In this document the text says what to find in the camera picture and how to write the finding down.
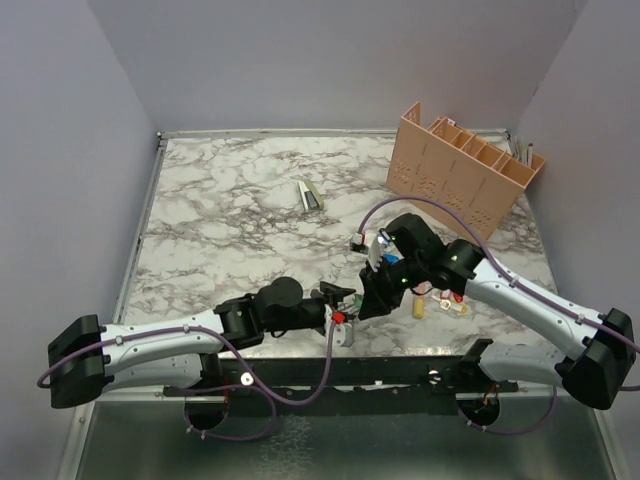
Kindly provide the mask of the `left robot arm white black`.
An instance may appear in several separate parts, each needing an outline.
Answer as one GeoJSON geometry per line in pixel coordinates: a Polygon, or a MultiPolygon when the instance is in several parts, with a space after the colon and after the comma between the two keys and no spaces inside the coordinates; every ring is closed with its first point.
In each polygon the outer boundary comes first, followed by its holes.
{"type": "Polygon", "coordinates": [[[49,390],[54,409],[136,386],[210,394],[220,385],[221,371],[206,358],[237,355],[261,344],[267,334],[316,330],[326,335],[329,347],[345,342],[345,317],[338,307],[354,292],[321,282],[304,297],[297,280],[279,277],[256,293],[178,320],[126,326],[84,315],[49,343],[49,367],[37,385],[49,390]]]}

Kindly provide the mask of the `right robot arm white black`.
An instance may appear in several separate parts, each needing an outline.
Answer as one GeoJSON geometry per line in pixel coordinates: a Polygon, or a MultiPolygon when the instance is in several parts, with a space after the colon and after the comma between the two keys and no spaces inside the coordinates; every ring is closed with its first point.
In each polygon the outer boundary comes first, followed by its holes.
{"type": "Polygon", "coordinates": [[[609,409],[636,359],[633,323],[623,311],[607,313],[563,299],[508,271],[475,244],[444,244],[411,213],[383,231],[401,257],[389,262],[376,250],[360,271],[364,295],[358,317],[383,317],[407,290],[428,283],[482,302],[537,332],[548,351],[491,342],[459,367],[461,383],[481,391],[493,381],[524,380],[561,387],[582,404],[609,409]]]}

